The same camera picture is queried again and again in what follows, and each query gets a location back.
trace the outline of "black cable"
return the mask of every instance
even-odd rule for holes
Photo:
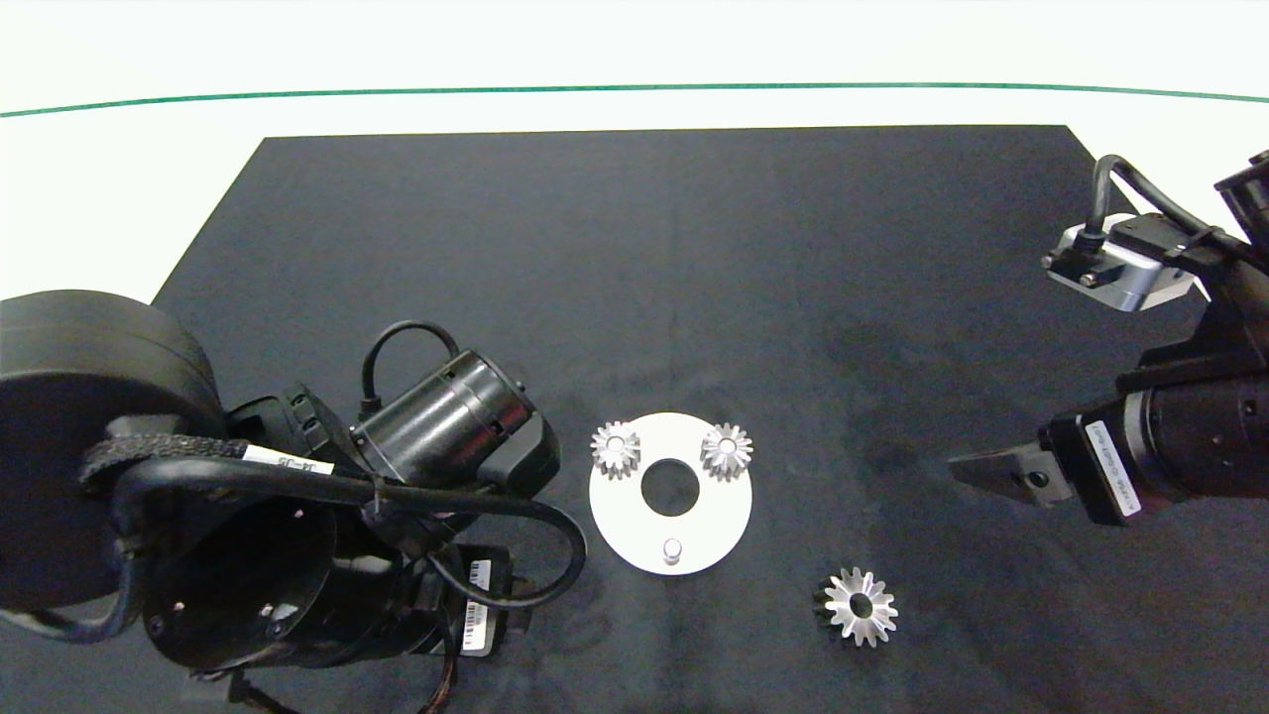
[[[416,320],[402,320],[400,322],[393,322],[387,326],[379,336],[374,340],[371,350],[365,353],[365,359],[362,360],[362,413],[378,412],[383,403],[379,396],[374,393],[374,363],[379,359],[379,350],[387,344],[393,335],[400,334],[405,330],[425,330],[440,337],[440,341],[449,350],[449,359],[453,360],[458,356],[458,342],[454,341],[453,335],[442,327],[440,325],[434,325],[431,322],[420,322]]]
[[[112,501],[112,515],[119,533],[138,533],[143,526],[145,497],[161,488],[213,490],[227,488],[266,496],[287,496],[324,503],[365,506],[374,501],[376,486],[368,481],[316,474],[236,459],[176,458],[151,459],[132,467],[119,477]],[[562,595],[581,574],[586,563],[586,539],[577,524],[565,512],[538,503],[486,493],[461,493],[404,486],[379,486],[378,496],[393,507],[419,512],[481,514],[518,516],[542,521],[569,540],[569,566],[549,585],[516,599],[501,599],[456,578],[443,567],[438,571],[447,582],[468,599],[490,607],[515,610],[536,607]],[[429,555],[433,566],[437,562]]]
[[[1096,166],[1093,169],[1093,205],[1089,208],[1084,230],[1076,237],[1077,247],[1082,245],[1082,250],[1085,251],[1096,251],[1101,247],[1101,241],[1105,240],[1105,218],[1110,204],[1110,174],[1118,174],[1128,186],[1192,236],[1208,233],[1212,241],[1226,252],[1269,275],[1269,263],[1265,261],[1254,246],[1216,226],[1208,224],[1194,213],[1181,208],[1180,204],[1169,198],[1167,194],[1160,190],[1136,166],[1129,164],[1127,159],[1117,153],[1107,153],[1098,159]]]
[[[0,620],[39,637],[93,644],[104,642],[123,632],[141,613],[142,592],[148,576],[150,559],[142,554],[123,554],[119,568],[119,587],[109,613],[95,620],[72,620],[51,610],[14,613],[0,610]]]
[[[1181,208],[1175,200],[1169,198],[1150,179],[1142,175],[1127,159],[1115,153],[1107,153],[1098,159],[1093,169],[1093,205],[1089,217],[1084,222],[1084,230],[1090,235],[1104,235],[1107,211],[1110,204],[1110,174],[1118,174],[1133,190],[1159,208],[1159,212],[1167,216],[1174,223],[1181,226],[1188,232],[1203,232],[1209,224]]]

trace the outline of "gear hole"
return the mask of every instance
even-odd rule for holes
[[[855,618],[872,618],[872,600],[868,600],[867,595],[862,592],[851,595],[849,605]]]
[[[640,486],[648,509],[662,516],[681,516],[697,505],[700,483],[695,472],[678,459],[662,459],[643,472]]]

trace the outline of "black cloth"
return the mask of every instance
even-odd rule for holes
[[[352,420],[362,353],[401,318],[528,384],[563,449],[541,500],[590,561],[527,635],[462,663],[454,713],[1263,711],[1266,505],[1107,529],[944,465],[1112,394],[1202,309],[1124,315],[1043,275],[1091,166],[1063,127],[266,140],[155,303],[203,342],[226,407],[299,379]],[[402,335],[379,392],[442,355]],[[593,430],[657,411],[755,446],[744,539],[683,578],[626,564],[586,502]],[[516,521],[464,538],[538,582],[563,562]],[[813,613],[843,566],[896,596],[877,651]],[[0,637],[8,711],[179,710],[181,675],[140,628],[80,649]],[[439,667],[251,678],[313,714],[412,711]]]

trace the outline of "silver gear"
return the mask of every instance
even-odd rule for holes
[[[626,422],[608,422],[590,443],[595,467],[609,479],[623,479],[638,469],[638,435]]]
[[[886,630],[896,629],[891,619],[898,616],[898,610],[891,605],[895,602],[895,596],[886,594],[883,581],[874,582],[872,573],[860,573],[859,568],[854,568],[850,573],[843,568],[841,577],[830,576],[829,582],[832,587],[824,588],[824,595],[829,596],[824,607],[832,613],[829,624],[841,625],[841,639],[854,635],[855,647],[863,647],[864,640],[868,640],[874,648],[878,639],[890,642]],[[850,599],[855,595],[863,595],[871,604],[864,616],[857,615],[850,607]]]
[[[754,441],[740,427],[714,425],[700,443],[700,464],[716,479],[730,482],[754,460]]]

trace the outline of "white circular plate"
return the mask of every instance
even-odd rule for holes
[[[660,412],[629,426],[640,439],[638,468],[622,479],[598,467],[590,471],[590,511],[604,540],[631,566],[661,576],[685,576],[722,561],[749,525],[749,469],[731,481],[711,477],[700,465],[700,444],[713,425],[690,415]],[[643,474],[665,460],[681,462],[700,484],[695,505],[679,516],[662,516],[643,500]]]

